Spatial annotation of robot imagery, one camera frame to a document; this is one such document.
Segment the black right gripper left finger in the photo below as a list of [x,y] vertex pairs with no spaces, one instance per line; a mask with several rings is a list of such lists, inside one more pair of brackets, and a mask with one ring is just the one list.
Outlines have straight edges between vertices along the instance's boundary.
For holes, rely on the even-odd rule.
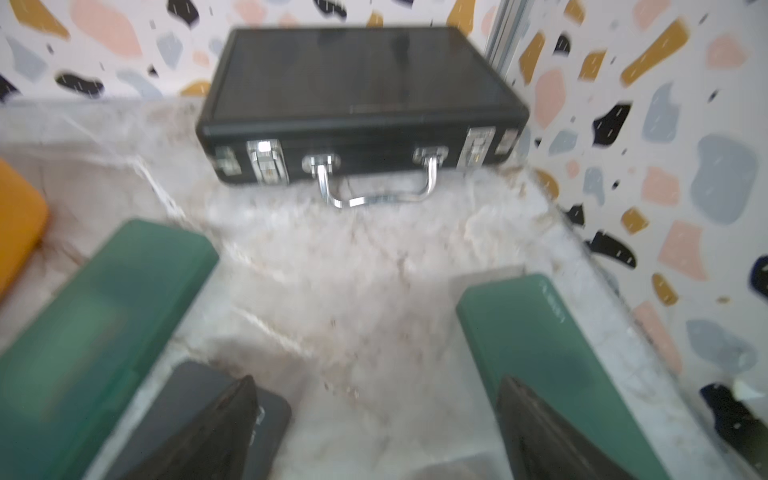
[[255,382],[231,383],[125,479],[240,479],[258,412]]

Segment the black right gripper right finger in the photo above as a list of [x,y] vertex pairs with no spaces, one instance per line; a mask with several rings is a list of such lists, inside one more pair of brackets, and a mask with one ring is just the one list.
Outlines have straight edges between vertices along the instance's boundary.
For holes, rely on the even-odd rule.
[[516,378],[501,379],[496,419],[516,479],[632,477]]

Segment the dark grey pencil case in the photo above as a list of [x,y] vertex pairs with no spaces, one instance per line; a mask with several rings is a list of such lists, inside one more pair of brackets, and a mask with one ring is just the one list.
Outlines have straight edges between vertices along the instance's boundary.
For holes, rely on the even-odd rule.
[[[125,479],[123,476],[129,470],[146,460],[239,379],[200,363],[182,363],[173,371],[106,477]],[[240,479],[269,476],[292,417],[286,399],[257,385],[256,389],[259,407]]]

